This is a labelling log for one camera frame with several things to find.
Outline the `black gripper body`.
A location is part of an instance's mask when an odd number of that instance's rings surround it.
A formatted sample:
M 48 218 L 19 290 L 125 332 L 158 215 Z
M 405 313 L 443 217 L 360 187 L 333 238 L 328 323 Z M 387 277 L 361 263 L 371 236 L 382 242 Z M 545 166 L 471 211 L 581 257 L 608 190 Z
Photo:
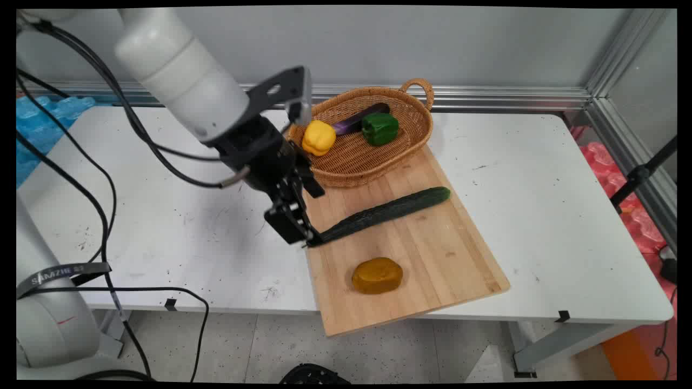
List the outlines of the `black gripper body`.
M 206 145 L 217 150 L 220 160 L 235 172 L 248 167 L 244 178 L 250 187 L 269 197 L 281 195 L 280 184 L 297 166 L 305 165 L 305 154 L 286 140 L 262 115 L 234 126 Z

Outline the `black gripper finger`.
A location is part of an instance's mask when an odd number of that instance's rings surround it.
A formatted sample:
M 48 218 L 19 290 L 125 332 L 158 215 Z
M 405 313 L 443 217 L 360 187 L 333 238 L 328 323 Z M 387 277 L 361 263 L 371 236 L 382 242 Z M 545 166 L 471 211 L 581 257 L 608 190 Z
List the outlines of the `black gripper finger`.
M 313 197 L 319 198 L 324 196 L 324 188 L 321 187 L 319 182 L 314 177 L 314 173 L 311 169 L 311 162 L 308 157 L 297 156 L 296 157 L 296 174 L 302 183 L 302 187 Z
M 280 182 L 270 194 L 272 206 L 264 213 L 265 221 L 289 245 L 301 241 L 312 245 L 318 241 L 318 231 L 310 222 L 302 192 L 301 182 Z

